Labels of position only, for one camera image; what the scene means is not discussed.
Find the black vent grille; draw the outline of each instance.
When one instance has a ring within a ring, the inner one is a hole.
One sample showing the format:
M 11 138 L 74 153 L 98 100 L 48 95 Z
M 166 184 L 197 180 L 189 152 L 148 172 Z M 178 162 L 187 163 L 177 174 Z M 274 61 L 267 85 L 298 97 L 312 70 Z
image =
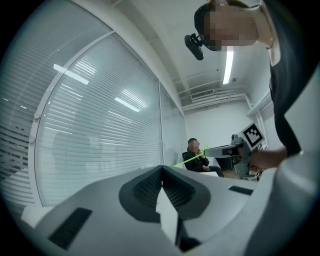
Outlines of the black vent grille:
M 214 90 L 207 90 L 207 91 L 203 91 L 203 92 L 199 92 L 199 93 L 191 95 L 191 99 L 194 100 L 194 99 L 197 99 L 197 98 L 200 98 L 203 96 L 207 96 L 207 95 L 212 95 L 212 94 L 214 94 Z
M 134 187 L 133 193 L 145 206 L 156 209 L 159 191 L 161 190 L 161 170 L 144 179 Z
M 49 240 L 67 250 L 72 241 L 76 238 L 80 229 L 88 220 L 92 210 L 77 208 L 58 228 L 52 235 L 49 236 Z
M 173 207 L 178 210 L 195 196 L 194 187 L 168 171 L 162 175 L 163 189 Z

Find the black jacket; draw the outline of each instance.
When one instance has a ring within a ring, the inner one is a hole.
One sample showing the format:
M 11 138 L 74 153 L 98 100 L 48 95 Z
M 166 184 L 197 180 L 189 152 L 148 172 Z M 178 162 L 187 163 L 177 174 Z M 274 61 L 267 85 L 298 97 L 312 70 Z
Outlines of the black jacket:
M 190 152 L 189 150 L 187 152 L 184 152 L 182 154 L 183 156 L 183 161 L 187 161 L 190 158 L 193 158 L 196 156 L 195 153 Z M 207 158 L 202 158 L 201 156 L 198 158 L 195 158 L 189 162 L 185 162 L 184 163 L 185 167 L 187 168 L 187 170 L 189 171 L 194 171 L 197 173 L 202 173 L 204 172 L 204 169 L 202 166 L 208 166 L 209 165 L 209 160 Z

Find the man sitting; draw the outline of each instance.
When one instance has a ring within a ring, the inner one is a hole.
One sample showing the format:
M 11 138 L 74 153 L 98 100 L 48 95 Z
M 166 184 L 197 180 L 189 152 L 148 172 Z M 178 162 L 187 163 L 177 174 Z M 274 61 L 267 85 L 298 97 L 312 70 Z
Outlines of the man sitting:
M 188 148 L 187 152 L 183 153 L 183 161 L 187 161 L 197 155 L 201 154 L 201 151 L 199 149 L 200 143 L 195 139 L 191 138 L 188 140 Z M 185 162 L 184 163 L 185 167 L 189 171 L 194 171 L 197 173 L 202 173 L 202 172 L 216 172 L 219 177 L 223 177 L 223 173 L 218 166 L 209 166 L 209 160 L 204 156 L 201 155 L 191 161 Z

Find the glass wall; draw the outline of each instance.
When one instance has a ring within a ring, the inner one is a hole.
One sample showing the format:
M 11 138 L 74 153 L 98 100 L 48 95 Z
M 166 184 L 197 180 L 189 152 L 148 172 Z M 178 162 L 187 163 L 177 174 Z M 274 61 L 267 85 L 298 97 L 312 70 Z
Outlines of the glass wall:
M 182 162 L 183 116 L 117 34 L 64 68 L 111 31 L 76 4 L 51 0 L 8 50 L 0 74 L 0 191 L 19 215 L 36 204 L 35 190 L 44 207 L 55 206 L 92 182 Z M 64 75 L 41 109 L 33 159 L 28 150 L 34 115 L 59 72 Z M 34 161 L 35 190 L 28 160 Z
M 178 110 L 179 127 L 180 127 L 180 137 L 181 137 L 181 150 L 182 152 L 187 152 L 188 139 L 187 130 L 184 116 Z
M 35 171 L 44 206 L 92 182 L 162 163 L 158 80 L 114 36 L 68 71 L 37 134 Z
M 182 143 L 179 127 L 178 108 L 160 84 L 163 164 L 174 166 L 182 162 Z
M 68 0 L 44 2 L 25 22 L 1 63 L 0 188 L 21 214 L 35 200 L 29 180 L 29 135 L 35 111 L 57 74 L 77 52 L 111 29 Z

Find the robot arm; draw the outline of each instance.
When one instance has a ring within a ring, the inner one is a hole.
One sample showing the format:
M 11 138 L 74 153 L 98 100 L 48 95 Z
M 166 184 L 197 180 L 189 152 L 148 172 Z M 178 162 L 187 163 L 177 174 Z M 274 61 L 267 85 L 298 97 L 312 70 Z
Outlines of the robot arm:
M 251 152 L 264 140 L 258 127 L 252 123 L 239 134 L 233 134 L 230 145 L 208 148 L 204 151 L 206 157 L 230 158 L 235 172 L 243 179 L 249 175 Z M 242 158 L 239 161 L 238 147 L 243 147 Z

